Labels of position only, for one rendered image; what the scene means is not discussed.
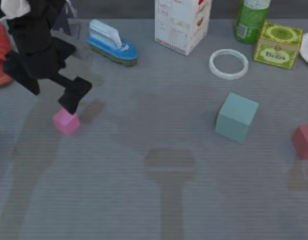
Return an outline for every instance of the green can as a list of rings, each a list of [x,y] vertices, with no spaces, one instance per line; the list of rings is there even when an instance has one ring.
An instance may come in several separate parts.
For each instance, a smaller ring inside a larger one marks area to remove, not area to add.
[[[271,0],[241,0],[235,37],[246,44],[256,43],[266,20]]]

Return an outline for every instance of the green and yellow box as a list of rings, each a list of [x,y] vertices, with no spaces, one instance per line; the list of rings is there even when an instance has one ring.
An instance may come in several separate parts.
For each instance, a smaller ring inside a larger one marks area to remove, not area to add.
[[[292,69],[303,40],[303,30],[266,22],[261,31],[254,60]]]

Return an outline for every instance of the white ring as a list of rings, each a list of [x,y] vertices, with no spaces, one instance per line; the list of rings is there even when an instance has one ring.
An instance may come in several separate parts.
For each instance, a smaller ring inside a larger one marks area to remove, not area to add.
[[[225,73],[222,72],[220,70],[218,70],[215,67],[214,64],[214,59],[220,55],[232,55],[234,57],[237,57],[238,59],[240,59],[243,62],[244,68],[237,73]],[[236,80],[236,79],[240,79],[241,77],[243,77],[247,71],[248,71],[248,67],[249,67],[249,62],[248,59],[245,57],[245,55],[243,55],[242,53],[233,50],[233,49],[220,49],[216,52],[214,52],[209,59],[209,67],[210,70],[212,71],[212,73],[214,75],[216,75],[217,77],[221,78],[221,79],[225,79],[225,80]]]

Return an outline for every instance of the white carton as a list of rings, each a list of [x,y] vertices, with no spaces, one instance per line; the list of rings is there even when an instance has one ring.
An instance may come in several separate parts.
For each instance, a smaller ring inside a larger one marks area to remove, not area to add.
[[[206,36],[212,0],[155,0],[155,41],[188,56]]]

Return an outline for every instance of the gray tabletop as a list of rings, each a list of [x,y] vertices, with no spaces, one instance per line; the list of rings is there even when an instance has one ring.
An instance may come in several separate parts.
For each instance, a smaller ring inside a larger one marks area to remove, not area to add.
[[[0,89],[0,240],[308,240],[308,161],[291,144],[308,123],[308,65],[253,62],[231,20],[212,20],[188,57],[154,43],[152,20],[105,22],[137,46],[139,64],[68,60],[66,76],[94,84],[73,136],[51,121],[62,88]],[[275,22],[308,31],[308,20]],[[251,61],[242,79],[211,74],[222,48]],[[260,103],[244,144],[215,134],[229,92]]]

